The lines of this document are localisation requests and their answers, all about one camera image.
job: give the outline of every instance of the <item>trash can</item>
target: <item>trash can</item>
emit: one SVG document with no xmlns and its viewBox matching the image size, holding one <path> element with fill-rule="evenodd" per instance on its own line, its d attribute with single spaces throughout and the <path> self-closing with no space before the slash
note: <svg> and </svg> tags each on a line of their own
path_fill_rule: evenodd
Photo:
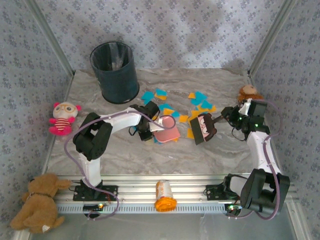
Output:
<svg viewBox="0 0 320 240">
<path fill-rule="evenodd" d="M 138 95 L 134 56 L 128 45 L 116 41 L 103 43 L 92 51 L 90 63 L 105 100 L 125 104 Z"/>
</svg>

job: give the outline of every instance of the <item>orange plush toy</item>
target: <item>orange plush toy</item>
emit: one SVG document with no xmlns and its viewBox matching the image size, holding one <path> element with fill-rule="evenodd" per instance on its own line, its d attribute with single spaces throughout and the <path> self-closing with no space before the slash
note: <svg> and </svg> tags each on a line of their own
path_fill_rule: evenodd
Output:
<svg viewBox="0 0 320 240">
<path fill-rule="evenodd" d="M 257 91 L 257 89 L 248 84 L 243 86 L 238 94 L 238 103 L 241 104 L 243 103 L 244 100 L 247 99 L 263 99 L 264 97 L 262 95 L 260 95 Z"/>
<path fill-rule="evenodd" d="M 29 228 L 30 233 L 45 233 L 60 226 L 65 217 L 58 217 L 57 206 L 53 200 L 59 189 L 67 189 L 69 180 L 59 180 L 53 173 L 35 177 L 28 184 L 28 191 L 22 196 L 24 205 L 11 221 L 15 230 Z"/>
</svg>

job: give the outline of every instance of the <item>orange pill bottle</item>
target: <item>orange pill bottle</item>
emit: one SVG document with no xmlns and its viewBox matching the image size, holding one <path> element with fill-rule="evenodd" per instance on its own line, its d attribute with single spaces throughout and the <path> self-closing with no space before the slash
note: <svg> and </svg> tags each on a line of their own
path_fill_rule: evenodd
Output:
<svg viewBox="0 0 320 240">
<path fill-rule="evenodd" d="M 177 200 L 174 199 L 169 181 L 158 181 L 155 186 L 155 195 L 154 207 L 158 212 L 169 212 L 176 208 Z"/>
</svg>

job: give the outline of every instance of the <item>marble surface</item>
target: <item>marble surface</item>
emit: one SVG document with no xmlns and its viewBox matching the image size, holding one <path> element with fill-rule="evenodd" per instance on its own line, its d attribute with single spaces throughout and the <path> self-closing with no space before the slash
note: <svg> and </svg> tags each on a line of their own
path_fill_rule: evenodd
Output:
<svg viewBox="0 0 320 240">
<path fill-rule="evenodd" d="M 235 106 L 239 88 L 247 84 L 247 77 L 229 70 L 212 69 L 141 69 L 137 70 L 140 91 L 131 102 L 115 105 L 105 101 L 93 72 L 77 70 L 72 82 L 68 101 L 81 105 L 75 131 L 90 112 L 99 115 L 124 110 L 131 104 L 143 105 L 141 96 L 156 88 L 166 90 L 166 101 L 154 99 L 157 104 L 168 103 L 183 115 L 190 114 L 195 106 L 190 103 L 190 92 L 201 91 L 208 96 L 220 115 L 227 106 Z M 128 129 L 113 134 L 101 157 L 101 174 L 228 174 L 248 173 L 253 165 L 249 147 L 231 135 L 232 128 L 226 121 L 215 125 L 217 134 L 209 142 L 198 146 L 187 138 L 188 123 L 177 123 L 181 137 L 178 142 L 156 144 L 153 140 L 142 142 L 138 134 L 130 136 Z M 66 137 L 56 137 L 48 172 L 58 175 L 80 175 L 77 166 L 64 152 Z M 75 146 L 68 143 L 70 153 L 78 158 Z"/>
</svg>

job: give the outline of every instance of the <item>plush doll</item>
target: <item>plush doll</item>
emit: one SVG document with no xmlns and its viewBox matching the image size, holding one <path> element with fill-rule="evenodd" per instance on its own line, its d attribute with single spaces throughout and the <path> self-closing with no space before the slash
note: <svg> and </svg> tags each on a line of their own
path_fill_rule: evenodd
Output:
<svg viewBox="0 0 320 240">
<path fill-rule="evenodd" d="M 30 233 L 45 233 L 60 226 L 65 218 L 58 217 L 57 206 L 53 200 L 59 189 L 67 189 L 69 180 L 59 180 L 53 173 L 46 173 L 32 179 L 28 192 L 22 196 L 24 205 L 11 221 L 15 230 L 29 228 Z"/>
<path fill-rule="evenodd" d="M 243 86 L 239 90 L 238 103 L 241 104 L 243 103 L 244 100 L 247 100 L 247 99 L 263 99 L 263 98 L 264 97 L 258 93 L 257 89 L 254 86 L 248 84 Z"/>
<path fill-rule="evenodd" d="M 81 110 L 80 105 L 73 105 L 69 102 L 56 102 L 54 105 L 53 117 L 50 118 L 49 122 L 54 124 L 49 128 L 49 132 L 58 135 L 64 136 L 72 133 L 71 124 L 76 120 L 78 111 Z"/>
</svg>

